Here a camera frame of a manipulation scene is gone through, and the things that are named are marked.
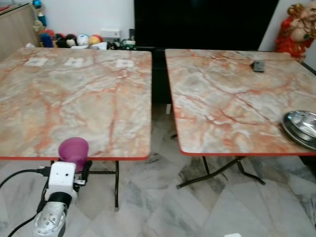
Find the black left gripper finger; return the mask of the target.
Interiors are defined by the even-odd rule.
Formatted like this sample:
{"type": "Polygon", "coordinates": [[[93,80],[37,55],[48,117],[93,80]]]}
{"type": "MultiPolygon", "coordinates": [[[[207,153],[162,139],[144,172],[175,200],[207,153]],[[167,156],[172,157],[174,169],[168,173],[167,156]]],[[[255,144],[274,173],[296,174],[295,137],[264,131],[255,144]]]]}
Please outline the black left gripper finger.
{"type": "Polygon", "coordinates": [[[93,161],[92,160],[88,160],[85,162],[83,169],[81,171],[81,180],[83,181],[83,186],[85,187],[87,181],[88,181],[88,177],[90,174],[90,168],[92,167],[93,161]]]}

